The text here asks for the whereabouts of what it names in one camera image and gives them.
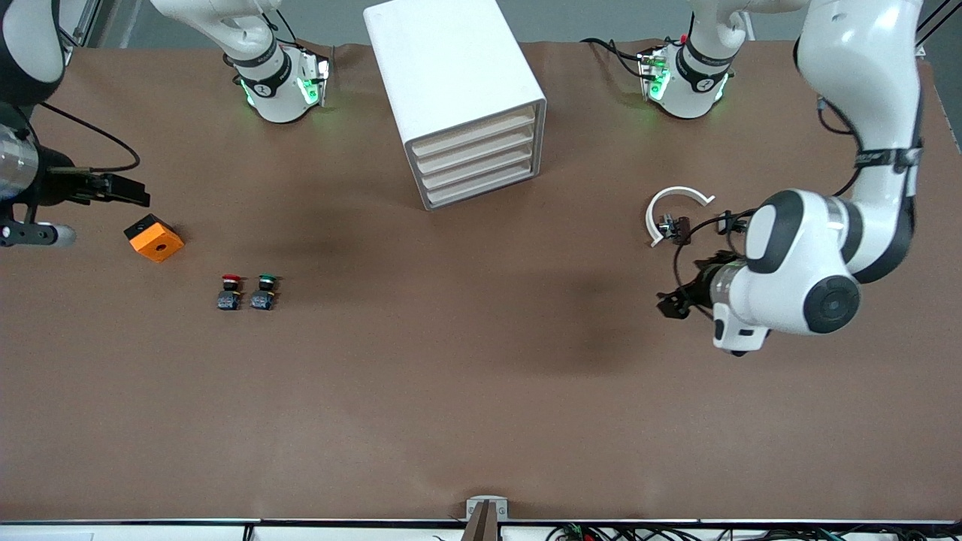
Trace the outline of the brown table mat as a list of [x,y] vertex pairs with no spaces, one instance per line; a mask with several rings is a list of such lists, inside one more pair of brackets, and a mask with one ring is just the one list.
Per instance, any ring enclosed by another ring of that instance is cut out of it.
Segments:
[[53,103],[140,152],[186,244],[156,264],[123,234],[144,208],[63,204],[38,215],[73,246],[0,249],[0,520],[444,519],[482,494],[529,519],[962,519],[962,155],[931,66],[907,260],[841,331],[736,358],[658,312],[673,247],[643,211],[845,184],[855,145],[791,44],[746,45],[695,121],[598,48],[523,51],[540,175],[436,212],[368,46],[292,125],[213,49],[77,51]]

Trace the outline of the grey metal edge bracket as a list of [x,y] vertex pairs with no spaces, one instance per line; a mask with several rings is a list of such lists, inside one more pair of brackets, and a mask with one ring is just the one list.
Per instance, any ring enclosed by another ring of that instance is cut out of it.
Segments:
[[470,521],[478,509],[487,511],[495,521],[508,521],[510,508],[507,497],[498,495],[477,495],[466,499],[466,521]]

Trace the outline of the aluminium frame profile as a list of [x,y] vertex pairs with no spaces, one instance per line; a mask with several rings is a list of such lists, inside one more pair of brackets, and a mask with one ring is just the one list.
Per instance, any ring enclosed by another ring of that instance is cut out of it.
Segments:
[[92,44],[92,33],[104,0],[59,0],[59,27],[80,46]]
[[962,11],[962,0],[923,0],[923,10],[916,27],[916,57],[921,58],[927,54],[925,42],[959,11]]

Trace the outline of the brown narrow strip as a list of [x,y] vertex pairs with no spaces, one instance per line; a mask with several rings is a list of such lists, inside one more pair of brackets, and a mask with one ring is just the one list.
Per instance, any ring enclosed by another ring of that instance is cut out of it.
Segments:
[[479,508],[467,522],[460,541],[501,541],[498,521]]

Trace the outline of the orange and black cube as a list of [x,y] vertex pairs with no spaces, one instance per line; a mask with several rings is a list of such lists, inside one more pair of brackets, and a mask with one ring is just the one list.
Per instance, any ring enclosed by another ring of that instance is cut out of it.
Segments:
[[182,237],[154,213],[148,213],[123,233],[137,254],[156,263],[168,260],[185,246]]

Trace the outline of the white drawer cabinet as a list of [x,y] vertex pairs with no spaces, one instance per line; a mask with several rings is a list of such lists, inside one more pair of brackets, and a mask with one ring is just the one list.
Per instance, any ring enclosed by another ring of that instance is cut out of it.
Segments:
[[388,0],[363,17],[423,206],[411,141],[508,110],[537,107],[539,174],[547,100],[496,0]]

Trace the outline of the green push button switch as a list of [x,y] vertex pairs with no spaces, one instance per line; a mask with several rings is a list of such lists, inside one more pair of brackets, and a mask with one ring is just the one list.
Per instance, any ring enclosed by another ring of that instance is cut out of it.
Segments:
[[271,311],[274,308],[278,277],[273,274],[260,274],[257,288],[250,297],[250,306],[255,310]]

